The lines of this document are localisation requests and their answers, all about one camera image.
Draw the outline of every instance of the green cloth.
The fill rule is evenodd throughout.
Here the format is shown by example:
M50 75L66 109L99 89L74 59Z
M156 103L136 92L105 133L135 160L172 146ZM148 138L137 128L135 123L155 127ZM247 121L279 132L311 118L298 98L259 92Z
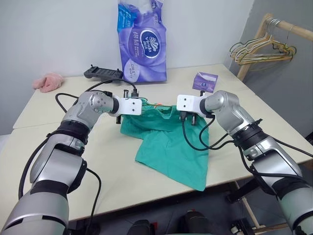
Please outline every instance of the green cloth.
M186 135L195 147L204 148L199 141L199 132L205 125L205 120L199 116L195 126L191 125L190 115L185 121ZM187 144L176 106L143 102L140 116L123 116L121 133L143 139L136 154L137 162L193 189L205 189L208 150L196 151ZM208 144L208 130L203 132L202 139Z

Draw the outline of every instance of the silver robot arm segment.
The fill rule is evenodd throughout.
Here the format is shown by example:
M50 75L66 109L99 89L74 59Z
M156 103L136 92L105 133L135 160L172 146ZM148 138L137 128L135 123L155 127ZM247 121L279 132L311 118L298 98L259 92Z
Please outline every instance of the silver robot arm segment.
M264 192L276 195L287 223L295 234L313 234L313 189L304 179L296 162L272 138L265 134L247 111L239 104L235 94L217 91L210 96L179 95L180 111L197 113L202 117L214 113L219 125L243 150L250 169ZM273 177L257 173L298 176Z
M88 135L103 113L141 114L141 100L110 92L81 94L49 138L31 171L32 187L15 205L1 235L62 235L68 227L67 194L77 189L87 163L81 157Z

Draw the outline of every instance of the blue packaging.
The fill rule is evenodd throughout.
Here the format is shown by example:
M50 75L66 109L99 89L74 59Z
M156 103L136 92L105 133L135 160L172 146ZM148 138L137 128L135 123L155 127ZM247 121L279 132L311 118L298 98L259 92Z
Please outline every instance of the blue packaging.
M117 32L124 79L130 82L166 81L166 28L161 21L162 2L147 0L149 7L120 1Z
M194 79L193 89L214 92L214 88L219 76L215 74L198 72Z

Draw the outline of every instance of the wooden clothes rack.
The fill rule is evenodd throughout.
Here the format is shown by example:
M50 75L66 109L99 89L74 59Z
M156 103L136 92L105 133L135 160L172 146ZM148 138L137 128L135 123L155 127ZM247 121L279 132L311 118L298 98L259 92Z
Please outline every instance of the wooden clothes rack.
M269 23L270 21L270 18L273 18L273 15L270 14L270 13L267 13L264 15L261 23L260 23L260 26L259 26L259 29L257 31L257 33L255 34L255 37L254 39L257 39L257 38L261 38L264 36L264 34L266 33L266 25ZM279 22L276 27L278 28L281 28L283 30L286 30L288 32L291 32L291 33L294 33L300 37L303 37L305 39L308 39L310 41L313 42L313 32L312 31L309 31L305 28L301 28L299 26L296 26L294 24L291 24L291 23L288 23L286 21L281 21ZM249 71L249 68L250 68L251 64L249 65L242 65L240 67L240 70L237 74L237 77L242 81L247 72Z

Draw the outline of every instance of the white wall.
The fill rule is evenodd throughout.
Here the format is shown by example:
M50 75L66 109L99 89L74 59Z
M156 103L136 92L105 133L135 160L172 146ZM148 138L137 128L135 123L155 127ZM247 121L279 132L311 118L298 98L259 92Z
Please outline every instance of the white wall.
M165 0L168 68L226 63L253 0ZM117 0L0 0L0 135L46 72L82 75L91 63L121 68Z

